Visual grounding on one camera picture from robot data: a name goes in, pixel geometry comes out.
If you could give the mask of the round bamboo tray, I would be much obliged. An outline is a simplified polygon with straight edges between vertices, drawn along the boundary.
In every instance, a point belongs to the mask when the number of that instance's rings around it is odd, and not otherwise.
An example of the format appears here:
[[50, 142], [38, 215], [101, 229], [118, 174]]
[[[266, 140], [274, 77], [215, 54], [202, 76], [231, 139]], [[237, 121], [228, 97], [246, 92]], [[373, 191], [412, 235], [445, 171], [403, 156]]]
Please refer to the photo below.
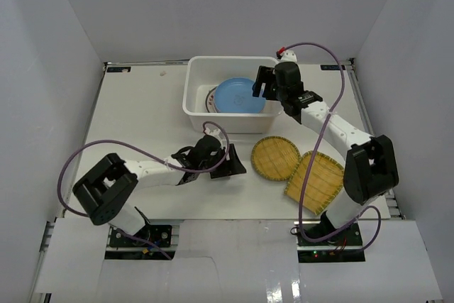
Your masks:
[[298, 147], [290, 140], [281, 136], [268, 136], [254, 145], [250, 161], [259, 176], [281, 182], [290, 178], [300, 157]]

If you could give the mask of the orange sunburst pattern plate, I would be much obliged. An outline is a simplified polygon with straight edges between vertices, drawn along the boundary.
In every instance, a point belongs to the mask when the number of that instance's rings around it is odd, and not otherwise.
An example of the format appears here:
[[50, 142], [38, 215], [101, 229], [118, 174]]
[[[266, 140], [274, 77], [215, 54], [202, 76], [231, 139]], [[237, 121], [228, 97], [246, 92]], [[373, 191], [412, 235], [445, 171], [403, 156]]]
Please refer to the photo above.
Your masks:
[[208, 94], [206, 95], [206, 98], [204, 101], [205, 109], [208, 113], [217, 113], [216, 105], [215, 105], [215, 101], [214, 101], [215, 91], [216, 91], [216, 87], [210, 89], [208, 91]]

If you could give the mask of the rectangular bamboo tray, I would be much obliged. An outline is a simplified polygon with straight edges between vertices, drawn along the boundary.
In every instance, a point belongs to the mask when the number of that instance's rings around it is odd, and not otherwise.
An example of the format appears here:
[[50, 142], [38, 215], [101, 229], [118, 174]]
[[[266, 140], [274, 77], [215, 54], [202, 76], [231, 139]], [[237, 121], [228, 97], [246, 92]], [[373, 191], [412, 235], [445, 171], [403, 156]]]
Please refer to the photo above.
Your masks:
[[[284, 194], [299, 202], [304, 177], [313, 151], [303, 154], [292, 172]], [[344, 167], [326, 154], [317, 152], [304, 193], [303, 207], [321, 214], [343, 188]]]

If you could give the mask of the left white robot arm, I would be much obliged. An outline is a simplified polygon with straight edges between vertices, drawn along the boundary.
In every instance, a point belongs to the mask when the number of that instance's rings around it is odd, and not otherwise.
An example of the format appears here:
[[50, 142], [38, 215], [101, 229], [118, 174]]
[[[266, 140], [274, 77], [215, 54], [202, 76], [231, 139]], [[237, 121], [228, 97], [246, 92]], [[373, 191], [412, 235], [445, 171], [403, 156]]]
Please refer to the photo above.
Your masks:
[[123, 160], [116, 153], [104, 156], [72, 188], [85, 214], [95, 226], [108, 224], [122, 230], [136, 246], [150, 237], [148, 219], [127, 203], [134, 190], [180, 186], [195, 181], [202, 172], [222, 179], [246, 173], [234, 144], [205, 135], [194, 146], [183, 147], [163, 163]]

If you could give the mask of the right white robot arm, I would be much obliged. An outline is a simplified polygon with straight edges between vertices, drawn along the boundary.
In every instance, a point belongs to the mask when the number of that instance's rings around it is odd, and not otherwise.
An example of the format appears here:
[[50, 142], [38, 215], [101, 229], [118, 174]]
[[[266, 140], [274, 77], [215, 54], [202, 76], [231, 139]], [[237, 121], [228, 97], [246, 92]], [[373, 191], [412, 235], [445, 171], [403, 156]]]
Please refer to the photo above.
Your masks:
[[385, 135], [371, 136], [335, 114], [322, 97], [306, 90], [295, 62], [261, 66], [253, 96], [278, 101], [284, 112], [319, 135], [316, 144], [328, 142], [345, 161], [343, 188], [319, 224], [305, 230], [308, 242], [334, 246], [346, 236], [346, 228], [369, 208], [370, 202], [399, 184], [394, 146]]

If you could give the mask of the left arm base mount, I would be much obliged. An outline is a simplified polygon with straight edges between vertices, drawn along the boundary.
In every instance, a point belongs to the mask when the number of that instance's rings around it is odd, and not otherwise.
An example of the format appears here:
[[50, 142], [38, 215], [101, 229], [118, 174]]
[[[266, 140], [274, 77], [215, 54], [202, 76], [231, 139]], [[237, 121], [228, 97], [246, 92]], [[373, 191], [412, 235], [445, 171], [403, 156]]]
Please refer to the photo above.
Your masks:
[[152, 224], [130, 238], [117, 228], [111, 228], [106, 245], [107, 260], [172, 260], [177, 242], [174, 226]]

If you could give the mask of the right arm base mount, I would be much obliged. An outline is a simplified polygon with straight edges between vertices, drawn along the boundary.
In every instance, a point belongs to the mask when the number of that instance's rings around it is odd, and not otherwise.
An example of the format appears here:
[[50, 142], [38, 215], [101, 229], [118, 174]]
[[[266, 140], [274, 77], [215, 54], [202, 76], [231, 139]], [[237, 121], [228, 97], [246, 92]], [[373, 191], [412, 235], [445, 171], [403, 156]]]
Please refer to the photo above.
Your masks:
[[365, 262], [362, 236], [357, 223], [333, 238], [318, 243], [312, 243], [302, 238], [296, 224], [289, 232], [297, 239], [299, 264]]

